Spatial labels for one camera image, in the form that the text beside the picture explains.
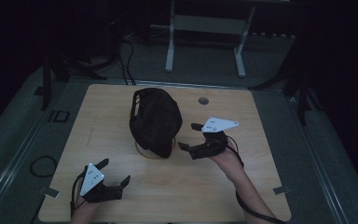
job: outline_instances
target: hat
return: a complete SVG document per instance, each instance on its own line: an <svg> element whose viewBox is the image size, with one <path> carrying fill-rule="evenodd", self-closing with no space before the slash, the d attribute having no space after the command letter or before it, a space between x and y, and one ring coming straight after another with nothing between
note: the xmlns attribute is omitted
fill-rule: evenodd
<svg viewBox="0 0 358 224"><path fill-rule="evenodd" d="M162 158L169 158L172 140L181 126L179 107L165 90L146 88L133 94L130 130L141 148L149 149Z"/></svg>

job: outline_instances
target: baseball cap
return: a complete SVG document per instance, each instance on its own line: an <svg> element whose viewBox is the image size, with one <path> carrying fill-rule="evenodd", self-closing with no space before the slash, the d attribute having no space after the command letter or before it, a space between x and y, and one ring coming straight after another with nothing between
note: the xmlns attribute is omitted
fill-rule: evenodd
<svg viewBox="0 0 358 224"><path fill-rule="evenodd" d="M177 103L165 90L146 88L133 94L130 130L141 148L169 158L182 123Z"/></svg>

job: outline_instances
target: wooden tabletop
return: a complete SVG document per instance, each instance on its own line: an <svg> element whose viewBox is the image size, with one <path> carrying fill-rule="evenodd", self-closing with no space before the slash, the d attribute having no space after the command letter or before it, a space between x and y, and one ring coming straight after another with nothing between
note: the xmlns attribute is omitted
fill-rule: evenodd
<svg viewBox="0 0 358 224"><path fill-rule="evenodd" d="M106 186L118 185L127 175L130 184L122 200L104 202L100 222L235 222L244 221L235 189L209 159L192 160L175 145L167 160L150 160L136 150L129 121L133 93L146 86L91 85L78 112L50 187L58 198L46 197L39 218L46 222L70 220L72 185L85 165L105 158L101 172ZM275 195L281 180L269 143L249 91L159 87L178 103L183 125L176 142L191 146L204 142L190 123L209 117L232 119L239 127L225 130L237 142L244 170L277 218L291 217L284 194ZM199 103L200 97L209 100Z"/></svg>

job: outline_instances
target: gray floor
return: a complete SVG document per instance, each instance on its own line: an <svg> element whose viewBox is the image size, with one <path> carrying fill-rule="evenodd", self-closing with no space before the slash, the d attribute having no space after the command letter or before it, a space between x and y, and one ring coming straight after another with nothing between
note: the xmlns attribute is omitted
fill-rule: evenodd
<svg viewBox="0 0 358 224"><path fill-rule="evenodd" d="M247 77L237 76L229 48L175 48L173 71L165 73L167 47L142 44L133 36L130 70L138 85L201 85L246 89L275 76L293 39L251 35L242 54ZM123 45L128 59L131 48ZM99 71L105 83L123 84L120 66ZM31 175L30 164L41 156L60 159L87 87L95 83L73 75L68 83L53 82L54 97L47 111L34 90L42 84L41 70L24 83L0 118L0 223L41 223L37 218L51 177ZM358 177L323 111L307 112L307 126L296 118L296 98L283 97L284 82L264 91L253 91L268 143L292 212L288 223L358 223ZM67 122L51 122L52 111L70 112ZM44 174L49 161L35 165Z"/></svg>

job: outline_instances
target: dark background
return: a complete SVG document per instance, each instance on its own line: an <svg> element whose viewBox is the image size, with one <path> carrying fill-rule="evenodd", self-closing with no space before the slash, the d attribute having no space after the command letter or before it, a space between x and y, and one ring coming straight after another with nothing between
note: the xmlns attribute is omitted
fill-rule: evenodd
<svg viewBox="0 0 358 224"><path fill-rule="evenodd" d="M90 46L90 34L83 29L95 27L91 21L84 22L85 15L79 12L86 3L0 1L0 114L24 80L42 65L49 49L58 47L87 58L92 48L98 48ZM169 1L113 3L119 7L111 20L145 38L150 22L169 22ZM181 9L190 13L194 8ZM208 10L206 13L225 14L218 5ZM289 53L287 59L310 70L310 86L358 173L358 1L258 3L251 32L297 35L299 50Z"/></svg>

